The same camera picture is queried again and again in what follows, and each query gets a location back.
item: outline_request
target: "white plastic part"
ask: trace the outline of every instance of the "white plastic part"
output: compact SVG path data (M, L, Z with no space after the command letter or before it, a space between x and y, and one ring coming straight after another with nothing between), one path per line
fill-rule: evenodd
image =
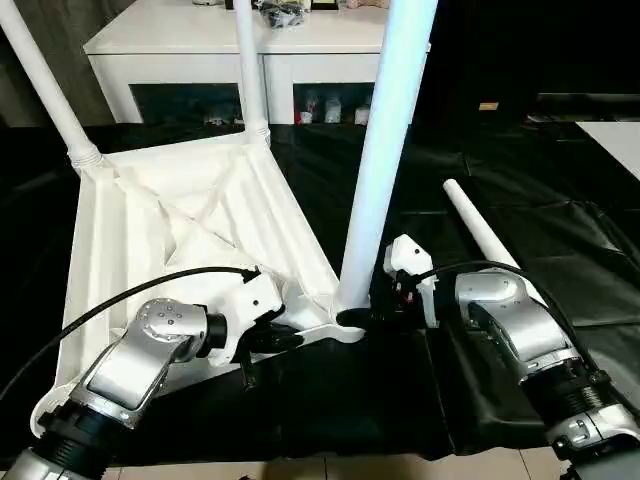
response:
M515 259L491 229L487 221L482 217L478 209L473 205L471 200L462 187L453 179L444 182L444 191L447 192L449 199L456 207L462 221L471 232L473 239L476 241L480 250L487 260L494 262L506 263L512 267L520 268ZM546 303L531 284L529 280L523 278L527 286L527 293L531 298L546 306Z
M213 352L209 363L213 367L230 363L236 354L240 337L256 324L256 319L269 311L277 312L281 307L280 293L266 273L234 288L218 307L227 320L227 341L224 348Z
M409 235L403 234L385 250L383 268L394 279L400 271L409 275L421 275L433 268L433 260L424 248L414 242ZM422 299L424 320L428 328L438 327L433 302L436 280L436 277L428 277L416 285L416 290Z
M13 0L0 0L0 26L67 145L71 165L99 164L102 155L82 129Z
M258 51L253 36L253 12L249 0L234 0L236 32L242 72L242 116L249 141L271 142L271 133L264 109L264 90L258 63Z
M420 90L437 0L391 2L335 310L367 304L391 192Z

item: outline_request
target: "white cabinet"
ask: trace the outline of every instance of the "white cabinet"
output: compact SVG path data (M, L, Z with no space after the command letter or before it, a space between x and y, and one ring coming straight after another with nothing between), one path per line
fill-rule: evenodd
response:
M347 95L344 121L352 121L354 105L373 90L387 13L311 12L301 25L270 30L254 12L269 122L294 123L296 98L300 103L314 86L320 96ZM116 122L226 123L241 116L232 11L191 0L137 0L84 49Z
M183 100L184 110L176 112L177 121L184 121L186 110L192 111L194 108L202 112L203 119L215 116L213 103L216 101L216 90L220 92L219 102L223 106L232 103L240 109L242 88L238 88L241 78L238 55L91 55L89 60L118 123L157 121L157 114L152 115L153 118L145 118L144 115L145 106L152 109L155 107L149 105L154 96L144 96L144 87L147 85L176 86L173 92L166 89L165 98L158 100L168 105L174 103L172 97L177 96L177 100ZM185 93L185 90L188 91L185 86L188 85L210 86L212 92L203 95L202 92L207 93L207 89L194 88L194 95L189 98Z
M296 84L360 83L373 87L380 62L380 55L375 53L265 55L263 58L269 122L280 124L294 123Z

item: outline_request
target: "white tube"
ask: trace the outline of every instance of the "white tube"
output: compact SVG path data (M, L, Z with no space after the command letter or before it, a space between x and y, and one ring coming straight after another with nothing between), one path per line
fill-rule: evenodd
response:
M394 0L380 55L335 310L367 303L437 0Z
M0 26L67 145L71 165L98 164L102 155L82 129L13 0L0 0Z
M253 37L253 12L251 0L234 0L236 35L240 49L242 73L242 114L251 142L266 141L270 144L269 125L264 111L262 75L258 63L258 51Z
M482 217L478 209L471 203L467 194L464 193L462 187L453 179L444 182L444 191L447 192L449 199L456 207L462 221L467 226L473 239L476 241L480 250L487 260L494 262L506 263L512 267L520 268L515 259L511 256L506 247L502 244L498 236L493 232L487 221ZM536 288L531 282L523 278L527 286L527 293L531 298L546 305Z

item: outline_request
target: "black surface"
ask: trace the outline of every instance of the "black surface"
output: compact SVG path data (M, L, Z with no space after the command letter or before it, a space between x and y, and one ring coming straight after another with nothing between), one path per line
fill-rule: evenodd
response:
M89 130L104 152L221 130L117 126ZM339 271L364 129L274 127L272 150ZM60 328L78 179L54 132L0 130L23 152L0 186L11 278L0 383ZM525 269L537 274L622 390L640 391L637 181L571 126L414 130L405 146L385 240L408 233L436 265L482 258L442 192L457 178ZM446 298L447 282L439 284ZM442 309L443 328L324 341L263 362L261 384L239 373L155 402L121 461L257 460L317 452L416 452L437 458L493 446L541 446L542 424L489 343ZM50 387L55 355L0 406L0 456L30 441L29 413Z

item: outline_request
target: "black cable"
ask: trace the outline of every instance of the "black cable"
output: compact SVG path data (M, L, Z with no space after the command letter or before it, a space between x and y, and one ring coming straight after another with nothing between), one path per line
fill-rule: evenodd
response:
M565 333L567 334L567 337L569 337L569 340L571 340L571 343L573 343L574 348L582 357L585 365L587 366L587 369L591 372L597 372L599 370L598 364L591 356L589 349L586 348L582 343L582 341L578 338L578 334L576 332L575 327L569 320L569 317L567 317L562 307L560 307L560 304L556 301L553 295L551 295L551 293L549 293L549 291L546 288L544 288L542 284L529 272L525 272L520 268L513 267L506 263L494 262L492 260L469 260L467 262L460 262L460 263L454 263L451 265L445 265L442 267L436 267L421 275L414 275L410 278L417 285L422 280L429 277L443 275L447 273L464 273L464 272L471 271L476 267L500 268L502 270L515 273L516 275L519 275L522 278L527 279L535 287L535 289L538 290L538 293L540 293L540 296L542 297L542 299L547 303L547 306L552 311L554 319L558 322L560 327L565 331ZM609 384L609 388L611 389L611 392L613 396L616 398L616 400L618 400L618 402L620 402L629 412L631 412L631 414L636 419L640 419L640 409L638 409L638 407L636 407L633 403L631 403L631 401L627 397L625 397L625 395L622 394L622 392L620 392L614 385Z
M55 337L53 337L46 345L44 345L35 355L33 355L27 362L20 367L20 370L16 372L16 374L9 380L9 383L5 385L0 392L0 403L4 400L4 397L7 395L7 392L11 389L11 387L20 379L20 377L26 372L31 365L37 362L40 357L42 357L50 348L56 346L60 343L65 337L75 332L82 325L87 323L93 317L98 315L99 313L105 311L108 308L111 308L116 303L121 302L137 293L148 290L156 285L160 285L162 283L170 282L171 280L175 280L177 278L188 277L191 275L199 275L201 273L236 273L238 275L242 275L242 278L245 282L248 282L252 278L255 278L259 272L257 270L245 270L242 268L234 268L234 267L200 267L200 268L192 268L190 270L182 270L180 272L170 273L169 275L164 275L162 277L158 277L154 280L149 280L148 282L144 282L137 287L130 288L129 290L125 290L122 293L119 293L113 298L101 303L100 305L93 307L91 310L86 312L85 314L78 317L77 320L74 320L69 325L64 327L60 333L58 333Z

